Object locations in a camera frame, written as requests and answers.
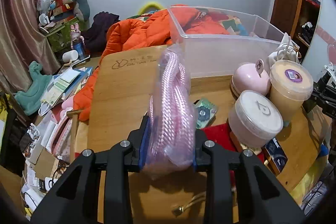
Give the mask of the yellow lidded round tub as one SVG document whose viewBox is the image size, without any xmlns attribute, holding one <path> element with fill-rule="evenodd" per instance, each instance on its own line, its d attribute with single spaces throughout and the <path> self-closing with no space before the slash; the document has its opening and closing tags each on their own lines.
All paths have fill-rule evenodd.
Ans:
<svg viewBox="0 0 336 224">
<path fill-rule="evenodd" d="M 280 112 L 287 127 L 304 101 L 313 91 L 313 78 L 300 64 L 289 60 L 276 61 L 270 69 L 269 99 Z"/>
</svg>

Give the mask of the white drawstring pouch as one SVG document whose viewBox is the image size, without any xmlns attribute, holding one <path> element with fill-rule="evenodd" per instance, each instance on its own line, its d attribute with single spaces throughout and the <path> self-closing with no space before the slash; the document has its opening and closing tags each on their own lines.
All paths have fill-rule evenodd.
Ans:
<svg viewBox="0 0 336 224">
<path fill-rule="evenodd" d="M 267 58 L 266 63 L 271 68 L 276 61 L 289 60 L 299 63 L 299 47 L 291 40 L 291 37 L 285 33 L 282 37 L 280 45 Z"/>
</svg>

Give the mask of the white lidded round tub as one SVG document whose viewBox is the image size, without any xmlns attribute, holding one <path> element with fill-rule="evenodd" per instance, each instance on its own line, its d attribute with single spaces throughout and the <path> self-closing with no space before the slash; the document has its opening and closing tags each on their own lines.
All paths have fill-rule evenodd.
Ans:
<svg viewBox="0 0 336 224">
<path fill-rule="evenodd" d="M 252 91 L 243 91 L 228 114 L 228 124 L 240 143 L 260 148 L 283 128 L 283 119 L 272 102 Z"/>
</svg>

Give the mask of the pink round lidded container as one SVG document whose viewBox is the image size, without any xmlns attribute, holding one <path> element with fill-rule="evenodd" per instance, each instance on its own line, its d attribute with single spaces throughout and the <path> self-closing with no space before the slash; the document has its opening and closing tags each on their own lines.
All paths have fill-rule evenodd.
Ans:
<svg viewBox="0 0 336 224">
<path fill-rule="evenodd" d="M 232 75 L 231 90 L 236 97 L 245 90 L 252 90 L 266 96 L 270 90 L 270 79 L 264 69 L 264 61 L 258 59 L 256 63 L 240 64 Z"/>
</svg>

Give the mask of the dark blue small box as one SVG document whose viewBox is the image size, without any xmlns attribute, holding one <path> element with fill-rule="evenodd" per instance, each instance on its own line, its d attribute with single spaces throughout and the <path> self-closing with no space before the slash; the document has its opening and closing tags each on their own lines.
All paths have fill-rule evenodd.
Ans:
<svg viewBox="0 0 336 224">
<path fill-rule="evenodd" d="M 288 158 L 280 143 L 276 138 L 273 138 L 264 145 L 263 150 L 268 160 L 268 166 L 275 175 L 279 175 L 288 162 Z"/>
</svg>

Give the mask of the red velvet pouch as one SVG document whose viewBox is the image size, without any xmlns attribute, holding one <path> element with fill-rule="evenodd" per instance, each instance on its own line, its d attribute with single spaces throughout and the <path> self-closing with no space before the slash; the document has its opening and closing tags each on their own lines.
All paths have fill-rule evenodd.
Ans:
<svg viewBox="0 0 336 224">
<path fill-rule="evenodd" d="M 228 123 L 209 126 L 202 129 L 207 139 L 214 141 L 228 151 L 236 152 L 236 147 L 230 138 L 230 126 Z"/>
</svg>

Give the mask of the small teal packet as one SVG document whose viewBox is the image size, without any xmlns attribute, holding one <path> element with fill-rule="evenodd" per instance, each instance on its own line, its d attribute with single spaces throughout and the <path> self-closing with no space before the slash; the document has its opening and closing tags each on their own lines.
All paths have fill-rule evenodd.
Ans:
<svg viewBox="0 0 336 224">
<path fill-rule="evenodd" d="M 218 111 L 218 107 L 206 98 L 197 100 L 194 105 L 198 113 L 197 129 L 203 129 L 212 122 Z"/>
</svg>

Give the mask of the teal plush dinosaur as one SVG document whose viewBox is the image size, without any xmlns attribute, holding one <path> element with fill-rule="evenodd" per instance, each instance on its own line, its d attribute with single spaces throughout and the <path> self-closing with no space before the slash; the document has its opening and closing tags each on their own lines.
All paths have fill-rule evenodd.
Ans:
<svg viewBox="0 0 336 224">
<path fill-rule="evenodd" d="M 48 87 L 52 75 L 42 75 L 43 66 L 36 61 L 29 65 L 32 84 L 26 92 L 18 91 L 14 98 L 27 116 L 34 114 L 41 106 L 41 97 Z"/>
</svg>

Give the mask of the clear plastic storage bin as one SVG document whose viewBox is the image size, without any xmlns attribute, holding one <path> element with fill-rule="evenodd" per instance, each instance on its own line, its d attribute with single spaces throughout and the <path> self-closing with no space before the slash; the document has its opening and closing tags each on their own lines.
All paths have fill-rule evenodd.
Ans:
<svg viewBox="0 0 336 224">
<path fill-rule="evenodd" d="M 171 6 L 170 37 L 181 45 L 191 77 L 231 75 L 276 50 L 284 36 L 258 15 L 200 6 Z"/>
</svg>

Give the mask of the white mug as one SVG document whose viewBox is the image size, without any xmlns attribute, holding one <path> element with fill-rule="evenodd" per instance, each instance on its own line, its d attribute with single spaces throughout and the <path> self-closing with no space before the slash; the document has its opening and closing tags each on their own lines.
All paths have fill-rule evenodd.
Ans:
<svg viewBox="0 0 336 224">
<path fill-rule="evenodd" d="M 76 50 L 71 50 L 63 54 L 62 61 L 64 63 L 71 63 L 73 61 L 76 61 L 78 58 L 79 58 L 78 52 Z"/>
</svg>

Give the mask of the green storage box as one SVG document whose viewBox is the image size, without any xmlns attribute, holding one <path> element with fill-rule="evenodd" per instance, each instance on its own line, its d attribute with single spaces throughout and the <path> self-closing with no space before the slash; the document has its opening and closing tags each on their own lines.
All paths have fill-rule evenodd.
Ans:
<svg viewBox="0 0 336 224">
<path fill-rule="evenodd" d="M 51 32 L 46 34 L 46 38 L 53 52 L 61 51 L 70 46 L 71 25 L 75 25 L 76 23 L 79 25 L 80 31 L 88 29 L 88 21 L 82 22 L 75 17 L 60 26 L 56 26 L 54 29 L 51 30 Z"/>
</svg>

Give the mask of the dark purple clothing heap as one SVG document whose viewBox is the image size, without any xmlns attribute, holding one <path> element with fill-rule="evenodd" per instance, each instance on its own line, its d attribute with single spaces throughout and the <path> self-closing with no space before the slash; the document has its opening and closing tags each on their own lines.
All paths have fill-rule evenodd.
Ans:
<svg viewBox="0 0 336 224">
<path fill-rule="evenodd" d="M 104 11 L 93 17 L 91 27 L 82 33 L 85 47 L 90 53 L 99 53 L 105 49 L 106 34 L 110 26 L 120 21 L 119 17 L 119 15 Z"/>
</svg>

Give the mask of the grey plush pillow pile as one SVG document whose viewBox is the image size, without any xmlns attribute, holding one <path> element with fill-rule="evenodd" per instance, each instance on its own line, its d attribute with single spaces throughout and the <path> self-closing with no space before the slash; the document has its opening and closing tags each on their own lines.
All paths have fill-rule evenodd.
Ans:
<svg viewBox="0 0 336 224">
<path fill-rule="evenodd" d="M 90 8 L 87 0 L 51 0 L 49 5 L 49 19 L 60 22 L 64 19 L 78 18 L 86 22 L 90 17 Z"/>
</svg>

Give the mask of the yellow bed headboard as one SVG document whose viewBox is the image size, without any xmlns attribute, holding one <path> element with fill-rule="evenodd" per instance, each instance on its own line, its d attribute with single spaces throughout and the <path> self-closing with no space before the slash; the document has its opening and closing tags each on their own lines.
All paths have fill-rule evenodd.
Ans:
<svg viewBox="0 0 336 224">
<path fill-rule="evenodd" d="M 161 5 L 158 2 L 147 2 L 147 4 L 143 5 L 139 11 L 138 11 L 138 15 L 142 15 L 142 14 L 150 14 L 150 13 L 154 13 L 156 11 L 160 11 L 165 9 L 165 7 L 163 5 Z"/>
</svg>

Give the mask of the pink striped curtain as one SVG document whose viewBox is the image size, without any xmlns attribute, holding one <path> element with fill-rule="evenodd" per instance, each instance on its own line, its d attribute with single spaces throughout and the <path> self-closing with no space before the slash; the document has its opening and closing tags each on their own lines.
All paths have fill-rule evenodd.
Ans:
<svg viewBox="0 0 336 224">
<path fill-rule="evenodd" d="M 47 75 L 60 64 L 47 38 L 38 30 L 40 0 L 1 0 L 1 85 L 26 91 L 32 79 L 29 65 L 36 61 Z"/>
</svg>

